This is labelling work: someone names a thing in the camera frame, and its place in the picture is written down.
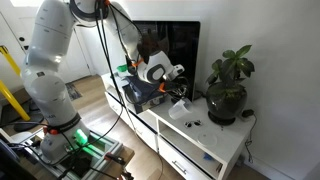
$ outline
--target houseplant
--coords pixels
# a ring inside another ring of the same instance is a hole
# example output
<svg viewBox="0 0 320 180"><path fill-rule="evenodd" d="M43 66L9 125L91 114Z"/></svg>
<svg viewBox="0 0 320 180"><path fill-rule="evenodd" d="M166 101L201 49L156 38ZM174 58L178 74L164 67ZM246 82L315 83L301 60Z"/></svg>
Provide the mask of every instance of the houseplant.
<svg viewBox="0 0 320 180"><path fill-rule="evenodd" d="M209 118L219 125L230 125L241 113L246 101L247 92L240 83L254 72L254 65L244 57L251 45L240 48L237 52L226 50L222 56L226 60L216 60L212 64L212 74L208 77L209 84L206 101Z"/></svg>

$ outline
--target drawer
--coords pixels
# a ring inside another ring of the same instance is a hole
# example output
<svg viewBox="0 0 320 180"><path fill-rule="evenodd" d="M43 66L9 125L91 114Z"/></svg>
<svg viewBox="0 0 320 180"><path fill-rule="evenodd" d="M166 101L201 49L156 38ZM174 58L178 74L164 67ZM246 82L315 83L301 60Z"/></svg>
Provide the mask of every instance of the drawer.
<svg viewBox="0 0 320 180"><path fill-rule="evenodd" d="M121 108L122 108L120 103L117 100L115 100L114 97L112 97L108 92L105 92L105 95L107 97L107 100L108 100L110 108L114 112L116 112L118 115L120 115ZM121 114L120 117L131 129L133 129L132 123L131 123L131 121L129 119L129 116L128 116L128 114L127 114L125 109L123 109L122 114Z"/></svg>
<svg viewBox="0 0 320 180"><path fill-rule="evenodd" d="M130 115L132 122L136 128L137 135L151 147L154 151L158 151L157 135L152 132L148 127L140 122L135 116Z"/></svg>
<svg viewBox="0 0 320 180"><path fill-rule="evenodd" d="M158 138L158 145L160 155L185 179L210 179L160 136Z"/></svg>

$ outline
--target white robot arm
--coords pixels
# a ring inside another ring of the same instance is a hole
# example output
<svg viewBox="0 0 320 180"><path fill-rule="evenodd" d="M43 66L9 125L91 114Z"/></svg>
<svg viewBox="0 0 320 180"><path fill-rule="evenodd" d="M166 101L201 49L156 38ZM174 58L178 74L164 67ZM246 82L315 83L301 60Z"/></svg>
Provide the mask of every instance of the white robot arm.
<svg viewBox="0 0 320 180"><path fill-rule="evenodd" d="M48 121L48 133L41 142L41 150L48 162L55 163L67 152L65 138L76 144L75 133L81 130L89 135L88 128L73 107L65 83L57 71L68 51L75 25L92 27L98 19L105 19L107 28L119 33L127 56L135 61L141 58L137 50L139 33L128 21L128 15L119 4L119 11L110 12L111 4L101 0L45 0L38 10L29 51L21 71L24 86ZM172 80L184 71L181 65L172 66L163 52L151 55L149 63L141 62L138 76L155 83L160 79Z"/></svg>

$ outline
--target black plant pot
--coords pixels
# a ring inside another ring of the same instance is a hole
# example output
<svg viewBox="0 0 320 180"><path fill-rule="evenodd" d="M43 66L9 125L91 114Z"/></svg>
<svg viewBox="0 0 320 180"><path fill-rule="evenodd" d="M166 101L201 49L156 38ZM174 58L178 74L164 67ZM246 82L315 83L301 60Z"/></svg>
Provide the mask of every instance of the black plant pot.
<svg viewBox="0 0 320 180"><path fill-rule="evenodd" d="M243 91L236 93L233 98L223 97L210 93L213 90L212 88L216 88L215 85L212 84L206 93L208 116L216 124L230 125L234 123L235 117L242 112L247 102L247 91L243 89Z"/></svg>

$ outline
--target black tv screen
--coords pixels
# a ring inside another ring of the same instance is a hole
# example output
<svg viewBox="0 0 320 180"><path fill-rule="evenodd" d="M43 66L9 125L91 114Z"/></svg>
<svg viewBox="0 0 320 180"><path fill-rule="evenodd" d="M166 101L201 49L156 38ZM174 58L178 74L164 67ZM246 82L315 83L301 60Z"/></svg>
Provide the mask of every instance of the black tv screen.
<svg viewBox="0 0 320 180"><path fill-rule="evenodd" d="M163 51L172 65L181 64L180 75L188 79L188 98L193 100L200 22L197 21L133 21L142 33L138 45L140 54L148 62L150 54Z"/></svg>

